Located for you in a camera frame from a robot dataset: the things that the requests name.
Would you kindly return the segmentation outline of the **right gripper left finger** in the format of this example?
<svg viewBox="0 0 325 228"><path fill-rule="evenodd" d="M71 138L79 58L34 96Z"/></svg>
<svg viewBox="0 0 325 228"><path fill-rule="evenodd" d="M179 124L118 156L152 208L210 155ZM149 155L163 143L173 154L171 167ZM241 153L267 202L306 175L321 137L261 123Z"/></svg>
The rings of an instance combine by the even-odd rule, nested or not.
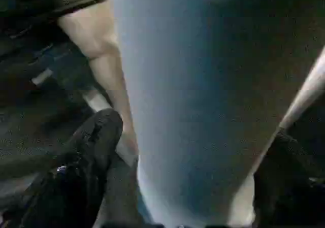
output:
<svg viewBox="0 0 325 228"><path fill-rule="evenodd" d="M88 118L62 154L4 212L5 227L92 227L123 121L112 108Z"/></svg>

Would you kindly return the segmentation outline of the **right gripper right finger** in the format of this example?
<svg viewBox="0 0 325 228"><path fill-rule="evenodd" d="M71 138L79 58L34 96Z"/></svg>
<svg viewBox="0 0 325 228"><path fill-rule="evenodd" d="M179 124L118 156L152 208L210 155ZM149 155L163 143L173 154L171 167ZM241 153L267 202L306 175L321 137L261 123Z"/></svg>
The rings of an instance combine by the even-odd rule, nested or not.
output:
<svg viewBox="0 0 325 228"><path fill-rule="evenodd" d="M254 180L253 227L324 227L324 168L284 130Z"/></svg>

